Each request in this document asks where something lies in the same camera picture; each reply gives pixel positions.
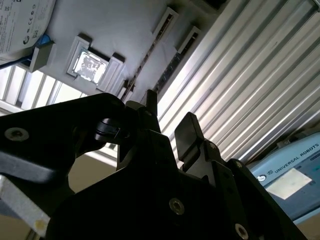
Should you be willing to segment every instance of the label sticker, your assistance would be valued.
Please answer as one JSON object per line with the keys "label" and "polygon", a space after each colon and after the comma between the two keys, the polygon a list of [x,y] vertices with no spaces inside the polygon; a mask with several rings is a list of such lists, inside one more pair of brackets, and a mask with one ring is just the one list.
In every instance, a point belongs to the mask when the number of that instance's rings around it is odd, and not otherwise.
{"label": "label sticker", "polygon": [[45,32],[53,0],[0,0],[0,54],[32,47]]}
{"label": "label sticker", "polygon": [[295,168],[292,168],[267,187],[266,190],[269,193],[286,200],[311,181],[312,179],[310,177],[304,175]]}

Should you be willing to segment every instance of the corrugated metal wall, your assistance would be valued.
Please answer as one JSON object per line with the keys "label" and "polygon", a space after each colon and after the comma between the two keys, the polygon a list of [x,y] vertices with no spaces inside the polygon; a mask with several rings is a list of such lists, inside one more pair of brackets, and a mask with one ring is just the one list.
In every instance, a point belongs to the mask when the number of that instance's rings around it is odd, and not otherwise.
{"label": "corrugated metal wall", "polygon": [[224,159],[248,161],[320,120],[320,13],[311,0],[231,0],[159,101],[174,129],[187,112]]}

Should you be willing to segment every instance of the black mount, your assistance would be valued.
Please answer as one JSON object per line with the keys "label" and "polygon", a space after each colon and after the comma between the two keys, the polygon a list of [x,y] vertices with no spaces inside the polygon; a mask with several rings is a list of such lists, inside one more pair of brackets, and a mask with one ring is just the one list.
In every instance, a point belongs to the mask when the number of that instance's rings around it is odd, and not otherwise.
{"label": "black mount", "polygon": [[0,118],[0,131],[12,128],[28,136],[2,135],[0,172],[40,196],[65,185],[77,157],[119,145],[117,172],[77,194],[68,186],[55,194],[63,199],[47,211],[48,240],[103,239],[106,232],[143,239],[306,239],[240,161],[222,160],[192,113],[175,130],[184,162],[179,170],[152,91],[144,105],[102,93]]}

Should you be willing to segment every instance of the white label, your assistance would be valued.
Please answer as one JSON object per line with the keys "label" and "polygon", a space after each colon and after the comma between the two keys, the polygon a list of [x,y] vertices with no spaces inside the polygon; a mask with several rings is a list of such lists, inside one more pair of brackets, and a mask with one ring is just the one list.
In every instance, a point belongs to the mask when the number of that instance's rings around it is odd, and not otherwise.
{"label": "white label", "polygon": [[32,47],[45,32],[54,0],[0,0],[0,54]]}
{"label": "white label", "polygon": [[266,190],[269,193],[286,200],[311,181],[311,178],[307,177],[295,168],[292,168],[267,187]]}

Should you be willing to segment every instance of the wall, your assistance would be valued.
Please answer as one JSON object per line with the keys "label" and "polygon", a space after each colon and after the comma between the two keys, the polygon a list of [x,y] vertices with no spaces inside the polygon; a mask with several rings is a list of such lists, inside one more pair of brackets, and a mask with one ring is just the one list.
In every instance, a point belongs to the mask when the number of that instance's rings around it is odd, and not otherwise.
{"label": "wall", "polygon": [[[89,156],[79,157],[69,174],[72,190],[79,192],[115,172],[115,168]],[[30,228],[19,219],[0,215],[0,240],[24,240]]]}

